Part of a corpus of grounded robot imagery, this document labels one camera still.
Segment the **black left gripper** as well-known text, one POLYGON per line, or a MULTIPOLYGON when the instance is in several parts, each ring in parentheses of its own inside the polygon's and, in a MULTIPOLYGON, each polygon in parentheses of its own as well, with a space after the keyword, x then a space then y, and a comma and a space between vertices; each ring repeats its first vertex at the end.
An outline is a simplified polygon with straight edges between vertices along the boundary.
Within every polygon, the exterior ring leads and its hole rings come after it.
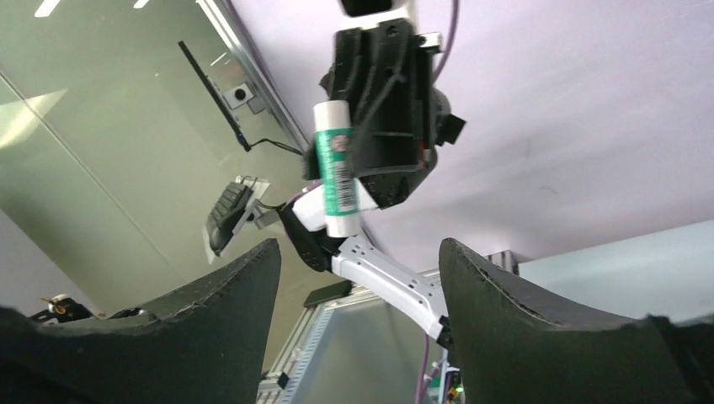
MULTIPOLYGON (((328 101, 349 102, 353 127, 350 162, 382 209, 402 203, 417 170, 434 164, 445 140, 439 124, 446 98, 434 88, 439 35, 419 34, 406 19, 334 36, 334 57, 320 86, 328 101)), ((303 178, 321 177, 317 136, 303 153, 303 178)))

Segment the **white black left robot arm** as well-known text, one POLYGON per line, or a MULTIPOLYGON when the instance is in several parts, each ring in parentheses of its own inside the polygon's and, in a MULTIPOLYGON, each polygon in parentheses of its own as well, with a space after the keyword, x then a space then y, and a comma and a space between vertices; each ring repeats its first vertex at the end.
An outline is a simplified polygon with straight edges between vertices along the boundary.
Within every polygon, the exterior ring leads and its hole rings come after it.
POLYGON ((407 18, 340 30, 322 80, 327 100, 313 109, 305 176, 318 186, 279 217, 309 268, 366 287, 443 348, 453 337, 443 292, 382 252, 360 216, 403 203, 434 170, 437 150, 464 128, 434 87, 440 36, 419 34, 407 18))

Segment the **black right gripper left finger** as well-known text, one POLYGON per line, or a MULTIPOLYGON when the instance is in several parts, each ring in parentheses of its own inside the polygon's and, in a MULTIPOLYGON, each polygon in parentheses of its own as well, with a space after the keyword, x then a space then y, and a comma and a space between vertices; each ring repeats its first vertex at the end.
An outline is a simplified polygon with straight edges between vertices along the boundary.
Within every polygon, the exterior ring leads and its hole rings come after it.
POLYGON ((1 310, 4 403, 253 403, 280 282, 269 238, 133 316, 41 324, 1 310))

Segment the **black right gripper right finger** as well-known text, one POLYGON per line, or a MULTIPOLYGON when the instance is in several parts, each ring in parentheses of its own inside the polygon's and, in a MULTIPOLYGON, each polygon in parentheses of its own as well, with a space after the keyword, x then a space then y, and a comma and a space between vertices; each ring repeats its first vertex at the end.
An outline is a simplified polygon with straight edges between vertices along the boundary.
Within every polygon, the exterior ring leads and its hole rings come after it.
POLYGON ((454 238, 439 250, 450 350, 470 403, 710 403, 713 317, 580 304, 454 238))

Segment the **green white glue stick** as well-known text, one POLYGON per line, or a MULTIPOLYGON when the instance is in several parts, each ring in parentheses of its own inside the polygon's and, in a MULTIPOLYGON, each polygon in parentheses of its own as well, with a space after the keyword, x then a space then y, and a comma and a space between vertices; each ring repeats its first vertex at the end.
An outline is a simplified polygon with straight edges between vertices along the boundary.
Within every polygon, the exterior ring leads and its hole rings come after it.
POLYGON ((315 147, 323 185, 327 234, 351 237, 360 231, 354 171, 349 161, 352 125, 349 104, 330 100, 313 108, 315 147))

